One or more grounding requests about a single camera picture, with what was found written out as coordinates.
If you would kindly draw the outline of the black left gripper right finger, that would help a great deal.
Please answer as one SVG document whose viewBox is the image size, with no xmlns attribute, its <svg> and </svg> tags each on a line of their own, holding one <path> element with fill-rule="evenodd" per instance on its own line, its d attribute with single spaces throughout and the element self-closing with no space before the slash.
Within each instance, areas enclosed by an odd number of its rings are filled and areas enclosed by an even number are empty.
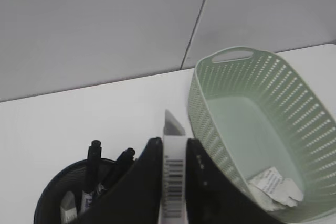
<svg viewBox="0 0 336 224">
<path fill-rule="evenodd" d="M 185 199 L 189 223 L 281 223 L 240 192 L 200 141 L 191 138 L 186 148 Z"/>
</svg>

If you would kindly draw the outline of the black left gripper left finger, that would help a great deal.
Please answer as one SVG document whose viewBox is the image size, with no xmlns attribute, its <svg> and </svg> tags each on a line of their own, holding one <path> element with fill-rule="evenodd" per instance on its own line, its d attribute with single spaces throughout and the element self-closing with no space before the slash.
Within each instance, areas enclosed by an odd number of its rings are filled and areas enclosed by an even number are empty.
<svg viewBox="0 0 336 224">
<path fill-rule="evenodd" d="M 129 171 L 73 223 L 158 223 L 162 174 L 163 143 L 151 138 Z"/>
</svg>

